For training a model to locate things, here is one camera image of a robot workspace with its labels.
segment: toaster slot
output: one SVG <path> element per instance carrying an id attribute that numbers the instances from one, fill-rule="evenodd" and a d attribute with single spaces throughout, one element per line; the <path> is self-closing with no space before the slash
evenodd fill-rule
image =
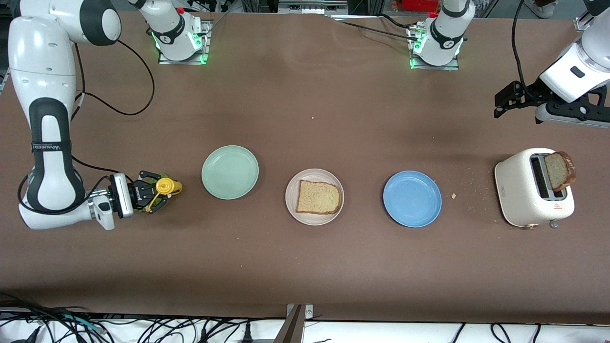
<path id="1" fill-rule="evenodd" d="M 548 154 L 534 154 L 529 159 L 532 166 L 532 172 L 534 173 L 534 180 L 536 180 L 538 194 L 541 198 L 548 201 L 563 200 L 567 196 L 565 189 L 554 192 L 551 187 L 551 181 L 548 178 L 547 164 L 544 162 L 544 157 L 546 155 Z"/>

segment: slice of bread on plate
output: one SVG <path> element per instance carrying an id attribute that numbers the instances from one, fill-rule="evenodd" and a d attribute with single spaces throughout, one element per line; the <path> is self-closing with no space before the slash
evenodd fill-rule
<path id="1" fill-rule="evenodd" d="M 565 189 L 576 181 L 574 163 L 567 153 L 557 151 L 546 155 L 544 162 L 547 165 L 548 178 L 554 192 Z"/>
<path id="2" fill-rule="evenodd" d="M 326 182 L 301 180 L 297 213 L 335 214 L 341 206 L 339 188 Z"/>

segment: shoe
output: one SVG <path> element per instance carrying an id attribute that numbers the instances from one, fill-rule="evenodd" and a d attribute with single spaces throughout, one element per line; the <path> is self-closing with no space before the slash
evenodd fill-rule
<path id="1" fill-rule="evenodd" d="M 553 15 L 557 1 L 553 1 L 548 5 L 538 6 L 534 0 L 525 0 L 525 5 L 534 12 L 534 14 L 540 19 L 549 19 Z"/>

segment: red object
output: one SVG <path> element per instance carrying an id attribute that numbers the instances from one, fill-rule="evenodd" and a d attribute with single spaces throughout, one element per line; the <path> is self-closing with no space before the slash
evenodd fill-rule
<path id="1" fill-rule="evenodd" d="M 435 12 L 439 0 L 403 0 L 403 10 L 414 12 Z"/>

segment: white toaster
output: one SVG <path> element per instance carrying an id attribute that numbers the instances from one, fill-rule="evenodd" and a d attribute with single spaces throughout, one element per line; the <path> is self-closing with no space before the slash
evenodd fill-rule
<path id="1" fill-rule="evenodd" d="M 500 207 L 510 224 L 534 227 L 567 218 L 574 212 L 571 188 L 568 186 L 560 192 L 553 192 L 551 188 L 544 156 L 554 152 L 531 148 L 496 165 Z"/>

